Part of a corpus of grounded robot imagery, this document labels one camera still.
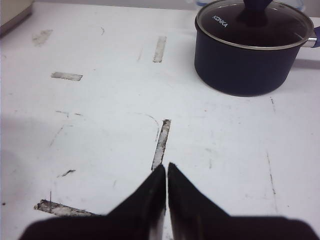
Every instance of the white surface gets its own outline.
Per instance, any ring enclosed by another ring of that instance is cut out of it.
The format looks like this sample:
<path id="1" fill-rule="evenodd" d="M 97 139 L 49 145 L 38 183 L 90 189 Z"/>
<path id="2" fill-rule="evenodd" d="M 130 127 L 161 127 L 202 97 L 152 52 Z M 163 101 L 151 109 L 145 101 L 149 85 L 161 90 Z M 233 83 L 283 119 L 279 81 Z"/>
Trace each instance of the white surface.
<path id="1" fill-rule="evenodd" d="M 112 210 L 151 173 L 151 117 L 171 119 L 164 165 L 176 163 L 227 213 L 301 219 L 320 234 L 320 48 L 301 49 L 276 91 L 229 96 L 194 70 L 194 17 L 35 3 L 1 40 L 1 239 L 52 217 L 33 209 L 50 191 L 70 207 Z M 35 45 L 45 30 L 53 31 Z M 159 36 L 167 40 L 154 63 Z M 163 237 L 171 236 L 167 211 Z"/>

